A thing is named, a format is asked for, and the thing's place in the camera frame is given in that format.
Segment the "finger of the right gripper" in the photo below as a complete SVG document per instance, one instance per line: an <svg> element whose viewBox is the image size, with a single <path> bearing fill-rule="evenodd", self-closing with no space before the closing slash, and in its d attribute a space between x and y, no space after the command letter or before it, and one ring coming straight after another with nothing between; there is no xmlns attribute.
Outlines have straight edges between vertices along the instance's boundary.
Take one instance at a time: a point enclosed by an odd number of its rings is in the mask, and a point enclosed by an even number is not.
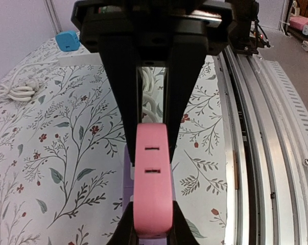
<svg viewBox="0 0 308 245"><path fill-rule="evenodd" d="M167 60L164 78L163 122L167 127L170 161L173 159L181 119L204 64L206 37L176 35Z"/></svg>
<svg viewBox="0 0 308 245"><path fill-rule="evenodd" d="M134 162L140 120L138 51L130 36L104 36L99 39L99 53L122 117L129 157Z"/></svg>

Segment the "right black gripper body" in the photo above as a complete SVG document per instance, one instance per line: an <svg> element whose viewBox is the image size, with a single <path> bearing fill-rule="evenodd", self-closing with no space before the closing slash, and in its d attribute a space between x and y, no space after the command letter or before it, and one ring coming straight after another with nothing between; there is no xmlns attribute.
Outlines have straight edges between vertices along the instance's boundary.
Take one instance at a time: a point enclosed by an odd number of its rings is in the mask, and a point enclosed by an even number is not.
<svg viewBox="0 0 308 245"><path fill-rule="evenodd" d="M236 27L232 4L219 1L76 1L71 21L91 53L105 36L135 37L143 63L165 63L174 36L203 36L208 55L218 55Z"/></svg>

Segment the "white power strip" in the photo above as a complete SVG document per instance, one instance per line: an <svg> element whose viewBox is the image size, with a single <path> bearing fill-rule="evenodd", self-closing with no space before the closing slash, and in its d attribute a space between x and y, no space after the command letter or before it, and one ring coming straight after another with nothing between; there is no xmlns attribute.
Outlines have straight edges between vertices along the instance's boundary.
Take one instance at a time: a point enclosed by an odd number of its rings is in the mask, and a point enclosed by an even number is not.
<svg viewBox="0 0 308 245"><path fill-rule="evenodd" d="M57 59L62 67L102 64L102 60L98 53L67 55L58 57Z"/></svg>

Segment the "purple power strip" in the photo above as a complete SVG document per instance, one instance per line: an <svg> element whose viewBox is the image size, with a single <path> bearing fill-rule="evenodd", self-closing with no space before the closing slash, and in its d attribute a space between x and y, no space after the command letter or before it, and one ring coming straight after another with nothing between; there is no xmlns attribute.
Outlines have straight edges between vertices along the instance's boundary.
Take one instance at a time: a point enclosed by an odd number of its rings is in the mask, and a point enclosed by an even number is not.
<svg viewBox="0 0 308 245"><path fill-rule="evenodd" d="M122 196L122 210L125 211L128 203L133 200L134 189L134 167L130 161L128 147L124 150L124 164L123 164L123 196ZM143 245L167 245L166 238L160 239L140 239L139 244Z"/></svg>

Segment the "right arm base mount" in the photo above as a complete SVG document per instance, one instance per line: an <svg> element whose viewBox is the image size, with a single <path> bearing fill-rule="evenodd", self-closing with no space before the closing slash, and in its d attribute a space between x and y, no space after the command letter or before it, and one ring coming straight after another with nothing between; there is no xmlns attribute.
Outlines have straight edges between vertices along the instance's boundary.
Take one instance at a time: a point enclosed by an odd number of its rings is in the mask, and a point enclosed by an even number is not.
<svg viewBox="0 0 308 245"><path fill-rule="evenodd" d="M229 34L232 50L237 54L257 55L259 48L270 48L270 42L259 25L259 3L255 0L227 1L232 5L236 20L235 28Z"/></svg>

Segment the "pink plug adapter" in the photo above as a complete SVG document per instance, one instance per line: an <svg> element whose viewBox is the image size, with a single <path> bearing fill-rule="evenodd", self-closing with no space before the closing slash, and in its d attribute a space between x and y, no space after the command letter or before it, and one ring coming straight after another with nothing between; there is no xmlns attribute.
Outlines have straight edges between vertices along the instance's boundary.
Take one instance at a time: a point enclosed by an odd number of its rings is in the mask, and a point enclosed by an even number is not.
<svg viewBox="0 0 308 245"><path fill-rule="evenodd" d="M167 128L162 123L137 126L133 222L141 239L166 237L173 223L173 192Z"/></svg>

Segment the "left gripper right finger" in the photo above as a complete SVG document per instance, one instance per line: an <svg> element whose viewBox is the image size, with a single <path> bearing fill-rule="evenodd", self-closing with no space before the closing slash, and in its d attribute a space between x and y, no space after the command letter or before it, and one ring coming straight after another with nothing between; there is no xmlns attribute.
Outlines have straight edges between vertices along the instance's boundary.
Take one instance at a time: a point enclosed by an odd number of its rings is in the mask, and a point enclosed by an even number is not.
<svg viewBox="0 0 308 245"><path fill-rule="evenodd" d="M170 245L198 245L176 201L173 201L173 224L169 233Z"/></svg>

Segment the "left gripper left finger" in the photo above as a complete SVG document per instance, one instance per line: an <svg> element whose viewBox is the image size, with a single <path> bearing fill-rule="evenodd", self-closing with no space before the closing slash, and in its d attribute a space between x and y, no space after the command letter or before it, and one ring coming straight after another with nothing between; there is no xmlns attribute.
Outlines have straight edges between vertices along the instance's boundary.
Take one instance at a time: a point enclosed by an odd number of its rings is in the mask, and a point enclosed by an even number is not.
<svg viewBox="0 0 308 245"><path fill-rule="evenodd" d="M133 202L129 202L107 245L138 245L133 220Z"/></svg>

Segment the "blue plug adapter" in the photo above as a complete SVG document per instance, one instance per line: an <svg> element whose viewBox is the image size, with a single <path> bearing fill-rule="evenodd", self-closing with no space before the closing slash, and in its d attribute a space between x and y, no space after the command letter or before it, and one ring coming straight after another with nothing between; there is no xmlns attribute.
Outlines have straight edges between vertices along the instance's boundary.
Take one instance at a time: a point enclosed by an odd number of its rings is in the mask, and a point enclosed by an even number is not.
<svg viewBox="0 0 308 245"><path fill-rule="evenodd" d="M80 48L80 41L75 31L64 31L55 36L56 43L61 51L71 52Z"/></svg>

